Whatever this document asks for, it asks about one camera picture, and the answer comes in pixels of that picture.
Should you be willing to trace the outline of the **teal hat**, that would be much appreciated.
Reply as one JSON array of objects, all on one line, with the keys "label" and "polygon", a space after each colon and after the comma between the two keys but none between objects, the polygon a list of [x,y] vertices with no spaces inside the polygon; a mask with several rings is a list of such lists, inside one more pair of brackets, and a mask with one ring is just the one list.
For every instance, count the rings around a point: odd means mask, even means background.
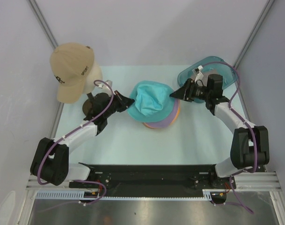
[{"label": "teal hat", "polygon": [[173,111],[175,100],[169,96],[172,92],[173,89],[164,83],[140,81],[129,95],[135,102],[127,112],[139,122],[162,121]]}]

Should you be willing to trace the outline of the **tan baseball cap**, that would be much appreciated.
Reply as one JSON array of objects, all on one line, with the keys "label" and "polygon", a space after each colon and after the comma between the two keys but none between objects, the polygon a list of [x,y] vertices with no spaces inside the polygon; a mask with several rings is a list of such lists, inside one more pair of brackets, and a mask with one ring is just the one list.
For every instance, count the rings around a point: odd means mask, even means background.
[{"label": "tan baseball cap", "polygon": [[65,43],[55,48],[50,56],[50,65],[58,81],[59,102],[72,104],[81,97],[94,61],[93,49],[85,45]]}]

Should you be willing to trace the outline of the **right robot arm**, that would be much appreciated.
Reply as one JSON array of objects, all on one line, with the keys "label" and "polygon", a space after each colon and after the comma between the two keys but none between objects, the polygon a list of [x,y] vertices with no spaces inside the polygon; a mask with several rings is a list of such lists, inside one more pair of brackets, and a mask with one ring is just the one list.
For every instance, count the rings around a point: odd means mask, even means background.
[{"label": "right robot arm", "polygon": [[242,117],[223,95],[223,77],[210,74],[206,85],[187,79],[170,97],[186,102],[205,101],[206,108],[219,118],[233,134],[229,158],[214,166],[208,182],[213,188],[225,183],[225,178],[243,171],[254,173],[270,161],[269,134],[265,126],[257,126]]}]

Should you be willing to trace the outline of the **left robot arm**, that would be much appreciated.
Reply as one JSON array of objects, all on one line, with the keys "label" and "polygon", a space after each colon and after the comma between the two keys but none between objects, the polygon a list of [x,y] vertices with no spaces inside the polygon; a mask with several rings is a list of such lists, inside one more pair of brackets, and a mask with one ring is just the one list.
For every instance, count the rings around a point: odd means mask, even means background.
[{"label": "left robot arm", "polygon": [[82,123],[68,134],[39,141],[30,172],[40,185],[60,185],[66,180],[80,181],[85,187],[96,182],[92,167],[83,163],[70,163],[70,154],[84,142],[100,134],[108,124],[108,118],[123,112],[134,104],[134,99],[121,95],[117,90],[111,95],[101,92],[88,100],[89,109]]}]

